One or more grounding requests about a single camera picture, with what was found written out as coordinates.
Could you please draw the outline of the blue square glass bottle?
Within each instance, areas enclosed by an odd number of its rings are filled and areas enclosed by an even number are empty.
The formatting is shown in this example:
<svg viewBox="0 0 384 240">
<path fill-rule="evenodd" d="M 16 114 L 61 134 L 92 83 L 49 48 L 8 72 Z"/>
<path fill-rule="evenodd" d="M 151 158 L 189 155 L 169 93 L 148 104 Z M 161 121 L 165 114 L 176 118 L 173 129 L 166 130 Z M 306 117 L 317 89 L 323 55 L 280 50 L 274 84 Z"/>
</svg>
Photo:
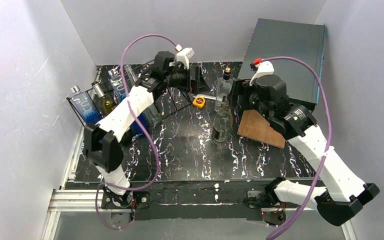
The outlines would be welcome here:
<svg viewBox="0 0 384 240">
<path fill-rule="evenodd" d="M 122 82 L 122 76 L 116 68 L 108 71 L 109 82 L 113 88 L 114 95 L 117 98 L 117 102 L 121 103 L 126 98 L 125 86 Z M 140 128 L 137 122 L 133 121 L 131 128 L 134 129 L 136 135 L 142 135 L 144 131 Z"/>
</svg>

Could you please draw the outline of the clear bottle with black cap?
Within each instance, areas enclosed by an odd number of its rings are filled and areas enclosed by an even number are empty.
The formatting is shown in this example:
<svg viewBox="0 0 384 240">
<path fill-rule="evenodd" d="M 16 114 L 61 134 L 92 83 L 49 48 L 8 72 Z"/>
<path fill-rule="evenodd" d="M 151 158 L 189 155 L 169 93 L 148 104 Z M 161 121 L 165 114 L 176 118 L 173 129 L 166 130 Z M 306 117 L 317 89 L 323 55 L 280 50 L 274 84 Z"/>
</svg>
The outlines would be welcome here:
<svg viewBox="0 0 384 240">
<path fill-rule="evenodd" d="M 226 97 L 232 89 L 233 78 L 231 77 L 231 68 L 226 67 L 223 71 L 222 77 L 216 81 L 216 100 L 214 110 L 218 112 L 222 107 L 223 98 Z"/>
</svg>

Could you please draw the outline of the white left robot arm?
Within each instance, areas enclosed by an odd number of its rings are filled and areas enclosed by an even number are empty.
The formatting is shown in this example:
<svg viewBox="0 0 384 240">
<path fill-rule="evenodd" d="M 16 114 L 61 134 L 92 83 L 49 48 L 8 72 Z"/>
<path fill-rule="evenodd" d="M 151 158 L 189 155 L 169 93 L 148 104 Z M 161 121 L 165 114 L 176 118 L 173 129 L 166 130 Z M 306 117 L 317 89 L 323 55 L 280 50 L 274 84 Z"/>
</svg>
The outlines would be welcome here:
<svg viewBox="0 0 384 240">
<path fill-rule="evenodd" d="M 83 154 L 98 169 L 105 185 L 115 195 L 123 196 L 134 191 L 122 167 L 124 153 L 121 141 L 135 117 L 152 106 L 168 88 L 195 95 L 209 90 L 199 69 L 194 71 L 195 76 L 191 75 L 190 58 L 194 53 L 191 47 L 176 54 L 158 52 L 153 64 L 134 82 L 127 97 L 96 124 L 85 127 Z"/>
</svg>

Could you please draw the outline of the dark green wine bottle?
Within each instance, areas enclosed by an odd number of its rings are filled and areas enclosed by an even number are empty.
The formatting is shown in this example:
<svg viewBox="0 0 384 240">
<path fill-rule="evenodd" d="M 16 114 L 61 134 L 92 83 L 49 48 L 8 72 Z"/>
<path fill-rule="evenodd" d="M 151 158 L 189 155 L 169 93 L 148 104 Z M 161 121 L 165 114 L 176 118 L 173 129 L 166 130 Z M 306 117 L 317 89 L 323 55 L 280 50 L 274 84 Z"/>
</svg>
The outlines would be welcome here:
<svg viewBox="0 0 384 240">
<path fill-rule="evenodd" d="M 108 116 L 117 106 L 111 97 L 108 97 L 97 81 L 91 83 L 99 99 L 99 109 L 104 117 Z"/>
</svg>

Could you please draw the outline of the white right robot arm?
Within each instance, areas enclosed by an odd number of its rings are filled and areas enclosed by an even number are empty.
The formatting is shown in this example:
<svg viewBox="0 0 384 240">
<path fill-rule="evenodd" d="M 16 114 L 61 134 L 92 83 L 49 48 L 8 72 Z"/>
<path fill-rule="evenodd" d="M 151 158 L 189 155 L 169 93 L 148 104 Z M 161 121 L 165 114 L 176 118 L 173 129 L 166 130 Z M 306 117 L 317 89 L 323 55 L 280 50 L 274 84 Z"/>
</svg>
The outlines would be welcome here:
<svg viewBox="0 0 384 240">
<path fill-rule="evenodd" d="M 328 223 L 340 226 L 380 193 L 376 184 L 364 182 L 348 168 L 312 113 L 289 98 L 286 83 L 277 75 L 235 80 L 229 98 L 233 102 L 240 98 L 244 111 L 256 111 L 265 118 L 316 170 L 314 178 L 323 182 L 317 187 L 277 177 L 262 192 L 244 200 L 250 208 L 293 203 L 316 210 Z"/>
</svg>

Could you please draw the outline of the blue bottle with silver cap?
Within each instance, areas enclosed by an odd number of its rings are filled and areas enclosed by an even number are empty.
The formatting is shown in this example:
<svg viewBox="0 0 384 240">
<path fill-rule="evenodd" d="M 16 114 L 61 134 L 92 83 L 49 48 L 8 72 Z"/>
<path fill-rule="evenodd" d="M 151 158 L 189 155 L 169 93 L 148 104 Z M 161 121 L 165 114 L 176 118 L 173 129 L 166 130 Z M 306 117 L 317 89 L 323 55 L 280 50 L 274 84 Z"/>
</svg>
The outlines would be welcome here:
<svg viewBox="0 0 384 240">
<path fill-rule="evenodd" d="M 77 85 L 71 88 L 71 92 L 73 96 L 69 98 L 69 103 L 80 117 L 81 122 L 85 125 L 97 124 L 102 117 L 95 107 L 91 96 L 87 92 L 82 91 Z"/>
</svg>

